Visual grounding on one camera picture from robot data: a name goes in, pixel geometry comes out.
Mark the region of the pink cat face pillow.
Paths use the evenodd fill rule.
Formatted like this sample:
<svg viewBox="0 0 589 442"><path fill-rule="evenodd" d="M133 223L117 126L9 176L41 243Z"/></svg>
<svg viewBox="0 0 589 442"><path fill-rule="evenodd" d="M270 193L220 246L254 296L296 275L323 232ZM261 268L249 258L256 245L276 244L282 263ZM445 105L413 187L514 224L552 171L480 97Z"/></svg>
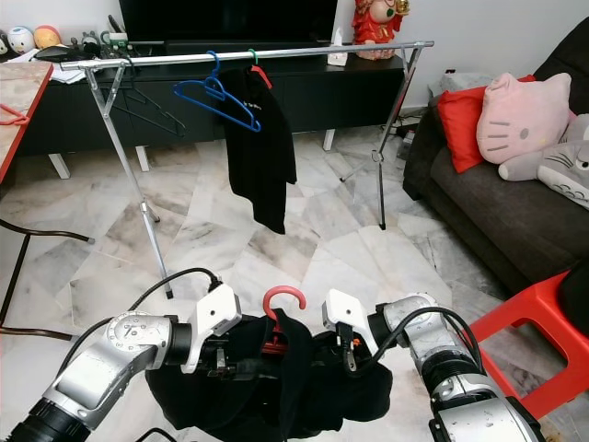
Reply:
<svg viewBox="0 0 589 442"><path fill-rule="evenodd" d="M483 158L502 164L557 144L571 121L571 84L568 73L530 83L509 73L496 77L485 88L477 122L477 145Z"/></svg>

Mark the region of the white blue plush ball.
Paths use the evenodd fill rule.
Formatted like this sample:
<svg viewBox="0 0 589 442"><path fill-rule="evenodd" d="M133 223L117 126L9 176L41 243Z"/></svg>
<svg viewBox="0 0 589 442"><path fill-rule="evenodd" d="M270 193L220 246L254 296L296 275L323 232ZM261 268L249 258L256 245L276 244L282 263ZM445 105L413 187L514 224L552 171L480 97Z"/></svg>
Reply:
<svg viewBox="0 0 589 442"><path fill-rule="evenodd" d="M25 54L35 48L33 30L29 27L11 27L6 33L7 41L16 54Z"/></svg>

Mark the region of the dark grey fabric sofa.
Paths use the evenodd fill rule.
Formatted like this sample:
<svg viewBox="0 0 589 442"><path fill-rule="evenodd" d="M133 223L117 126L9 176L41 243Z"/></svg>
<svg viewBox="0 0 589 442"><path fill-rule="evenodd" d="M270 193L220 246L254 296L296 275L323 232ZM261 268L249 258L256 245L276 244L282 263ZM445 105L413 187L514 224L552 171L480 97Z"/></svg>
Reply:
<svg viewBox="0 0 589 442"><path fill-rule="evenodd" d="M533 75L516 79L530 83L560 73L572 77L569 126L576 115L589 113L589 17L573 27ZM501 164L485 159L467 172L456 172L438 100L410 146L405 192L432 207L510 292L589 257L589 210L542 181L502 180Z"/></svg>

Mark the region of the large black television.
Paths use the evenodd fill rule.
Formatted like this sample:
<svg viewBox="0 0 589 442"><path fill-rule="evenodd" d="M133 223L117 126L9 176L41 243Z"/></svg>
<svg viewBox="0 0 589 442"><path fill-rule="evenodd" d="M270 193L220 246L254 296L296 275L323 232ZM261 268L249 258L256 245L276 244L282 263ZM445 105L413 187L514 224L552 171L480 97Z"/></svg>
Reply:
<svg viewBox="0 0 589 442"><path fill-rule="evenodd" d="M119 0L132 41L321 42L337 0Z"/></svg>

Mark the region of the grey Totoro plush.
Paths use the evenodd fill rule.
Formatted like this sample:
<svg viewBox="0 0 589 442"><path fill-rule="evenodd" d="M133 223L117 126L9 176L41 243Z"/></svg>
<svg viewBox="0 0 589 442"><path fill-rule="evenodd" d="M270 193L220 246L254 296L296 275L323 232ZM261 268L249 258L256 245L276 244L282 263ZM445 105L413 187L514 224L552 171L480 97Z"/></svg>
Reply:
<svg viewBox="0 0 589 442"><path fill-rule="evenodd" d="M589 210L589 113L572 119L559 144L506 160L502 180L539 180Z"/></svg>

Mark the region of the navy polo shirt orange-striped collar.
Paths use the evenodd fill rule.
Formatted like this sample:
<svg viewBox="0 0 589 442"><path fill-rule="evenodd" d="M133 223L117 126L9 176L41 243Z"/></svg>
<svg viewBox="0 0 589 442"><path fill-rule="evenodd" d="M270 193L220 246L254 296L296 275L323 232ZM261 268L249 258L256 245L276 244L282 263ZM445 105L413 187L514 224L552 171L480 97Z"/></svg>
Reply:
<svg viewBox="0 0 589 442"><path fill-rule="evenodd" d="M329 346L335 333L312 336L281 308L276 315L276 320L245 316L227 334L225 346L227 358L260 358L273 327L281 328L289 349L274 365L274 378L226 380L184 374L176 366L146 372L152 395L174 428L199 428L222 442L286 442L341 430L345 421L386 416L394 386L386 366L351 378Z"/></svg>

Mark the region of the yellow red plush ball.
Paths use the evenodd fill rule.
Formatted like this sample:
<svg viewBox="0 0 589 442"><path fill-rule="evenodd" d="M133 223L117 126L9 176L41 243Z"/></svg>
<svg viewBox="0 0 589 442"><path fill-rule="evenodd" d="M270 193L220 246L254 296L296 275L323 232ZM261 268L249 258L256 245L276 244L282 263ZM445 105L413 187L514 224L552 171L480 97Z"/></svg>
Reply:
<svg viewBox="0 0 589 442"><path fill-rule="evenodd" d="M34 46L48 48L62 43L62 35L58 29L50 25L41 25L33 30Z"/></svg>

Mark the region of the black polo shirt red collar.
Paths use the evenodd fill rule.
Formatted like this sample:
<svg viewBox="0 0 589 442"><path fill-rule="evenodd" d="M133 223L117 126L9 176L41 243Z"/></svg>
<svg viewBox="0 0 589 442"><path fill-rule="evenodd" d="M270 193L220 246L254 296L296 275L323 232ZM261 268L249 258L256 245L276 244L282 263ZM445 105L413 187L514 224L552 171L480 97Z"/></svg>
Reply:
<svg viewBox="0 0 589 442"><path fill-rule="evenodd" d="M220 73L219 80L225 91L248 106L260 123L260 130L252 132L240 125L249 121L240 106L231 100L219 105L219 110L232 118L220 121L228 150L231 190L252 202L256 222L283 233L287 185L297 181L297 165L292 130L281 102L268 81L251 70L226 70Z"/></svg>

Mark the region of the green white small jar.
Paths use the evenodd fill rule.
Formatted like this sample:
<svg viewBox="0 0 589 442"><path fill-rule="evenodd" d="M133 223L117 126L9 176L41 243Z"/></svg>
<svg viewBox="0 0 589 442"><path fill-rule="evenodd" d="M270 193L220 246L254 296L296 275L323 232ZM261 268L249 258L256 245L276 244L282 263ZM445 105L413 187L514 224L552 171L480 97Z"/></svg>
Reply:
<svg viewBox="0 0 589 442"><path fill-rule="evenodd" d="M102 32L99 35L102 45L109 52L113 58L123 58L129 56L127 54L127 46L129 46L129 38L126 33L122 32Z"/></svg>

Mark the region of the blue plastic hanger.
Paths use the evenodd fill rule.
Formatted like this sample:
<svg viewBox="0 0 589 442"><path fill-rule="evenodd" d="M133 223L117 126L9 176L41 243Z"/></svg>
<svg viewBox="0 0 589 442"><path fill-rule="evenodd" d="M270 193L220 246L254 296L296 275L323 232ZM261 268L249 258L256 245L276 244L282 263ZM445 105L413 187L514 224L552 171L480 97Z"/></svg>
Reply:
<svg viewBox="0 0 589 442"><path fill-rule="evenodd" d="M210 111L211 113L220 115L220 117L225 118L228 122L244 127L244 129L247 129L254 134L259 134L262 126L256 115L253 114L249 106L245 105L243 101L233 96L230 92L227 92L222 81L220 81L218 75L222 63L220 63L220 58L217 52L207 51L206 53L211 56L212 60L214 60L214 67L212 67L211 73L202 80L184 80L180 81L180 83L174 84L172 86L174 96L187 100L190 104L201 106L204 110ZM219 104L230 104L231 107L236 107L236 109L239 110L241 114L244 114L244 117L247 119L245 119L245 121L243 121L243 119L238 119L235 114L226 113L223 110L220 110L219 107L207 104L207 102L198 101L197 98L190 96L190 94L186 92L186 88L189 86L197 85L201 86L203 93L205 93L207 97L218 101Z"/></svg>

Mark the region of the folding table marble-pattern top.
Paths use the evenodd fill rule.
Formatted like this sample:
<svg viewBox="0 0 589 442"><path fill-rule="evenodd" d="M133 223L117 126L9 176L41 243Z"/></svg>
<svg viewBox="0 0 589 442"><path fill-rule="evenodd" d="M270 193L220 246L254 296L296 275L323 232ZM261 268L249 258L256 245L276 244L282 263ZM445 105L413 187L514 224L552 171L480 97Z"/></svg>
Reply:
<svg viewBox="0 0 589 442"><path fill-rule="evenodd" d="M0 104L23 110L32 119L35 107L43 94L45 88L51 83L51 71L53 64L47 62L21 62L0 64ZM13 158L16 156L18 143L21 142L27 130L24 126L3 126L0 125L0 180L3 180L11 168ZM70 231L46 231L29 230L29 228L18 227L7 220L0 220L1 227L6 230L21 233L24 236L20 250L18 250L16 262L11 274L6 294L0 308L0 323L4 323L9 306L17 287L18 274L21 266L24 265L24 258L29 248L29 242L33 237L64 237L83 240L93 244L94 239Z"/></svg>

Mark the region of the red plastic stool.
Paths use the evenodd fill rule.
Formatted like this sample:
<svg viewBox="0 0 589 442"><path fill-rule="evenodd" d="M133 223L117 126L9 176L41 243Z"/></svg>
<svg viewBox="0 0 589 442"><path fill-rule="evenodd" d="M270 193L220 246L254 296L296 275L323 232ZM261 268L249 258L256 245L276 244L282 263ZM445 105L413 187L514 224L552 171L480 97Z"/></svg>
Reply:
<svg viewBox="0 0 589 442"><path fill-rule="evenodd" d="M589 335L573 325L557 300L568 274L564 271L527 287L472 324L474 336L483 341L506 328L531 323L567 359L567 366L559 374L526 395L514 390L492 359L485 361L485 370L497 380L505 394L516 397L536 418L548 415L589 390Z"/></svg>

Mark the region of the red robed figurine statue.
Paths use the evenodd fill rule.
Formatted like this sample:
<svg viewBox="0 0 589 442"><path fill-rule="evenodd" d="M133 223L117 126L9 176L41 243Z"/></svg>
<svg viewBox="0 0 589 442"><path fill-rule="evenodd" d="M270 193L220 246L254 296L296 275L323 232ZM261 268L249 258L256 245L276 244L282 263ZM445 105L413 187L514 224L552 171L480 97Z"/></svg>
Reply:
<svg viewBox="0 0 589 442"><path fill-rule="evenodd" d="M392 42L410 12L410 0L354 0L353 45Z"/></svg>

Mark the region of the red plastic hanger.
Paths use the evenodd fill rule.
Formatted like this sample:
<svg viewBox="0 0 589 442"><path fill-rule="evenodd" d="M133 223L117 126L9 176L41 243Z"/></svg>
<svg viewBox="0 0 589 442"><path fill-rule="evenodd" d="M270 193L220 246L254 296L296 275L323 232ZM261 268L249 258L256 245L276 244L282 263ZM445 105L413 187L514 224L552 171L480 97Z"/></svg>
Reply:
<svg viewBox="0 0 589 442"><path fill-rule="evenodd" d="M261 352L266 356L282 356L286 353L287 350L287 341L286 338L283 337L281 324L278 323L276 311L271 308L271 300L274 298L274 296L279 294L287 294L297 298L299 310L306 310L307 308L306 295L303 294L303 291L297 289L297 287L289 285L277 285L275 287L271 287L271 289L265 292L261 300L262 311L265 312L265 315L268 316L270 320L274 321L274 327L272 328L270 340L265 342L261 349Z"/></svg>
<svg viewBox="0 0 589 442"><path fill-rule="evenodd" d="M23 110L17 109L17 107L11 107L4 102L0 104L0 125L3 126L24 126L27 125L30 121L29 115L27 115Z"/></svg>

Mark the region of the black plastic bucket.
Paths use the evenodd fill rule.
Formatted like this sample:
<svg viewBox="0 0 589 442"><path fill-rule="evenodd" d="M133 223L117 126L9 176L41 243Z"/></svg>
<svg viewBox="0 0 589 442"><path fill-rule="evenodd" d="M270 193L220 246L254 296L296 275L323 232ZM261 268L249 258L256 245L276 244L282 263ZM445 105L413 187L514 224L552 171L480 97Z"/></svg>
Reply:
<svg viewBox="0 0 589 442"><path fill-rule="evenodd" d="M557 290L557 303L568 323L589 340L589 257L565 274Z"/></svg>

